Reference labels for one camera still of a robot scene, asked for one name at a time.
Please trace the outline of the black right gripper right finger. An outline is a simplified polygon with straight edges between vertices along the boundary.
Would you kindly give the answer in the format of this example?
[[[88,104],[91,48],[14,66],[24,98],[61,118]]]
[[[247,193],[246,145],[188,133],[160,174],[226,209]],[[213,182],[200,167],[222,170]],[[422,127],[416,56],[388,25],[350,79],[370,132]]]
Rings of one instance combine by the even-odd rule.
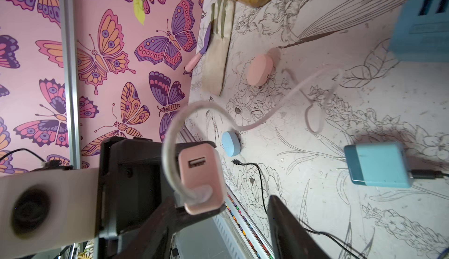
[[[267,212],[276,259],[329,259],[277,196],[269,197]]]

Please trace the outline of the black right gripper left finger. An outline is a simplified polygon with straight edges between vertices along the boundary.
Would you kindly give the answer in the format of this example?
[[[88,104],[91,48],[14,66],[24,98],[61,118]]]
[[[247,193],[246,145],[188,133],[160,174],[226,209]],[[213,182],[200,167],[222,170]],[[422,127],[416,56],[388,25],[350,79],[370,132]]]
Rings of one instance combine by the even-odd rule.
[[[184,228],[212,218],[226,209],[222,204],[217,209],[198,215],[189,214],[176,206],[174,197],[166,198],[138,229],[137,235],[115,259],[167,259],[173,236]]]

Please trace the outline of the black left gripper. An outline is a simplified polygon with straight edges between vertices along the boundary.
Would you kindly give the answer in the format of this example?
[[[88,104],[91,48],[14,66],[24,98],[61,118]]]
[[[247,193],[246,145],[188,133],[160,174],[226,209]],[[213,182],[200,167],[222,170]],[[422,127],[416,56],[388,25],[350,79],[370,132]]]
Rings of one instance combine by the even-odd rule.
[[[166,198],[176,199],[163,173],[161,148],[148,139],[112,137],[101,143],[94,258],[114,259]],[[177,200],[176,206],[183,207]]]

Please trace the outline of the pink usb charger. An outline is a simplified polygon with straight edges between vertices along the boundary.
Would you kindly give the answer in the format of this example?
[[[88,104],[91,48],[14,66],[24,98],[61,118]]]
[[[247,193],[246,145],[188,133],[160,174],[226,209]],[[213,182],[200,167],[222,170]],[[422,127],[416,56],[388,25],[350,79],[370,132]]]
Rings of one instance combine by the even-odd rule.
[[[195,193],[185,201],[185,209],[191,215],[199,215],[219,209],[225,203],[225,181],[219,153],[204,143],[183,149],[179,156],[182,184]]]

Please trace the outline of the pink earbud case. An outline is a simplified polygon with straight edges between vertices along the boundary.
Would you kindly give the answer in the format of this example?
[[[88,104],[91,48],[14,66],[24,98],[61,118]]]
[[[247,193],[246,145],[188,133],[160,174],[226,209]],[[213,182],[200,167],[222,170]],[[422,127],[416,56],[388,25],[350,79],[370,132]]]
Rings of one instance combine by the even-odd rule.
[[[262,87],[268,81],[280,59],[281,51],[279,48],[272,48],[253,58],[246,72],[248,84],[252,87]]]

